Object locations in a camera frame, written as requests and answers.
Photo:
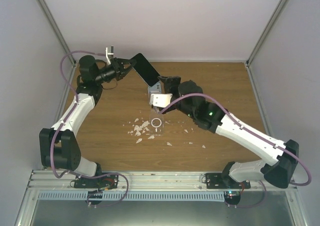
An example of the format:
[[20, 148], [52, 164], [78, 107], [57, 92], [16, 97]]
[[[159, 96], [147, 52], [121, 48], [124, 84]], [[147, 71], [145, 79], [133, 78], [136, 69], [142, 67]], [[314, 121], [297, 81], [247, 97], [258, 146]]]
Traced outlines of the light blue phone case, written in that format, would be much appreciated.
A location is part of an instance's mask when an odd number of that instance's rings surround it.
[[148, 86], [147, 91], [149, 96], [151, 96], [152, 94], [161, 94], [162, 93], [161, 82], [158, 81], [153, 86]]

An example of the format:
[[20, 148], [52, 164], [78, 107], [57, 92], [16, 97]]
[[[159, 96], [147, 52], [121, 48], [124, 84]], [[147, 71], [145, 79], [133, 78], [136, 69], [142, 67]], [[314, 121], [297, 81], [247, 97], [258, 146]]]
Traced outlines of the clear magsafe phone case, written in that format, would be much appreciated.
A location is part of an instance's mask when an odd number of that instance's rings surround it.
[[162, 135], [164, 133], [164, 116], [157, 112], [151, 112], [149, 116], [149, 129], [153, 135]]

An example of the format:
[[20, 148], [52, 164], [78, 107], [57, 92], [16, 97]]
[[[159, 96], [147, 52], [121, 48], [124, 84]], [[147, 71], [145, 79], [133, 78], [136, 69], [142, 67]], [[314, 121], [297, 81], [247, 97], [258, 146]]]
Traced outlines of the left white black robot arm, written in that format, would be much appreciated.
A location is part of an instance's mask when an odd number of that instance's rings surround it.
[[74, 98], [63, 116], [50, 128], [43, 128], [39, 133], [40, 159], [44, 167], [50, 167], [54, 175], [63, 169], [85, 178], [92, 188], [103, 183], [99, 164], [85, 159], [79, 148], [76, 136], [91, 110], [97, 105], [104, 90], [103, 83], [122, 80], [136, 64], [134, 59], [106, 58], [102, 68], [92, 55], [85, 55], [79, 60], [77, 88], [73, 88]]

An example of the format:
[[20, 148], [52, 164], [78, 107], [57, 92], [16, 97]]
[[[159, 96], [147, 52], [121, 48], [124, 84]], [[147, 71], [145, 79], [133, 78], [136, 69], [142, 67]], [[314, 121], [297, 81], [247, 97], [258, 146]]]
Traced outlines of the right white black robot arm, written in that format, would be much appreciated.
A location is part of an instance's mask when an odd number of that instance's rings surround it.
[[178, 76], [159, 76], [168, 102], [152, 104], [162, 114], [178, 110], [192, 119], [200, 129], [228, 138], [259, 156], [251, 162], [228, 162], [220, 178], [223, 186], [234, 188], [243, 181], [266, 180], [269, 184], [286, 189], [297, 167], [299, 144], [284, 142], [247, 125], [215, 99], [205, 95], [194, 81], [182, 82]]

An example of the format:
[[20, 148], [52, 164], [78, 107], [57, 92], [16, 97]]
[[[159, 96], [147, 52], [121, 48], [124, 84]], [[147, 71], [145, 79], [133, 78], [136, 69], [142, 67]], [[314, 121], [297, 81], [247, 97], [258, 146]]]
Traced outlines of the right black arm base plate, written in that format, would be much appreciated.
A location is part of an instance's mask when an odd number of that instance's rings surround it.
[[237, 182], [222, 172], [207, 172], [200, 178], [200, 181], [206, 184], [207, 189], [242, 190], [251, 188], [250, 182]]

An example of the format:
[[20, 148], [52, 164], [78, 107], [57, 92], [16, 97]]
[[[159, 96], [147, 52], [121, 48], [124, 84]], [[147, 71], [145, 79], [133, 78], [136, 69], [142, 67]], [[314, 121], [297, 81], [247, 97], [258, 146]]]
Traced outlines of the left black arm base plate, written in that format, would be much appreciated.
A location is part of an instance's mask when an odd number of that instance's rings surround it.
[[74, 189], [111, 190], [118, 187], [118, 175], [108, 175], [100, 178], [87, 178], [77, 176], [69, 184]]

